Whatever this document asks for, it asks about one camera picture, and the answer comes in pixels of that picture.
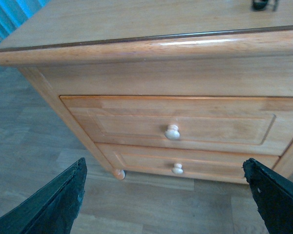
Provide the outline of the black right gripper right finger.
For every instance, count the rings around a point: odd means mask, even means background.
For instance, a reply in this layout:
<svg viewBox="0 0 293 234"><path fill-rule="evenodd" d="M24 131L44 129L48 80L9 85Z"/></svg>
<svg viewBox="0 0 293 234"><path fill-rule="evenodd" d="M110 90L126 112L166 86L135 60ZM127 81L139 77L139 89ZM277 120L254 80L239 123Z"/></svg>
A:
<svg viewBox="0 0 293 234"><path fill-rule="evenodd" d="M293 182L249 158L243 163L258 212L271 234L293 234Z"/></svg>

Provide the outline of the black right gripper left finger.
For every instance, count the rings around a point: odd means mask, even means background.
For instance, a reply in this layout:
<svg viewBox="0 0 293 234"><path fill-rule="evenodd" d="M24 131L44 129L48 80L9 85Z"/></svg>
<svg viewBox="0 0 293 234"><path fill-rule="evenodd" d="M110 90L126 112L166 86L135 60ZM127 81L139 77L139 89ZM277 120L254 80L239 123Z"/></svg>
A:
<svg viewBox="0 0 293 234"><path fill-rule="evenodd" d="M0 234L68 234L84 199L85 158L0 217Z"/></svg>

